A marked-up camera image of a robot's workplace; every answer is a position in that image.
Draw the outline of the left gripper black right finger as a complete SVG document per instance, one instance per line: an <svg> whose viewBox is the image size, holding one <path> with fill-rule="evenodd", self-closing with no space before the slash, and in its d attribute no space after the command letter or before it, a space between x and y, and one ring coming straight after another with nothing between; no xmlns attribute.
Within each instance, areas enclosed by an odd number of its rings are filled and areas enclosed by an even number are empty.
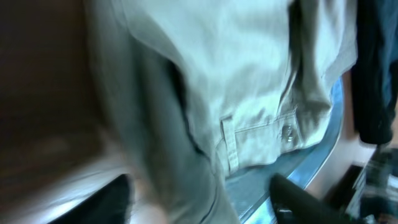
<svg viewBox="0 0 398 224"><path fill-rule="evenodd" d="M278 223L355 224L358 222L330 208L280 174L272 176L269 193Z"/></svg>

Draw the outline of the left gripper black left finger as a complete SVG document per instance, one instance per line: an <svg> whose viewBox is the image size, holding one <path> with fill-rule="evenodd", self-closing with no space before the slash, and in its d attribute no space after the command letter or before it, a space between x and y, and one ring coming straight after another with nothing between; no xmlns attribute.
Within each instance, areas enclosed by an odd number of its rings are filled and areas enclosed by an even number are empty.
<svg viewBox="0 0 398 224"><path fill-rule="evenodd" d="M125 224L131 188L122 174L49 224Z"/></svg>

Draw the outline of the khaki beige trousers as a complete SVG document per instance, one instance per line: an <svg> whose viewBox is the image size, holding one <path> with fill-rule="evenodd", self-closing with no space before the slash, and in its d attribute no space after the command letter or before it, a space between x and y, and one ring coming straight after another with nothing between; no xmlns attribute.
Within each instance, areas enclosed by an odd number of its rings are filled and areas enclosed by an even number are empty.
<svg viewBox="0 0 398 224"><path fill-rule="evenodd" d="M318 144L356 62L357 3L86 1L93 75L169 223L237 223L237 170Z"/></svg>

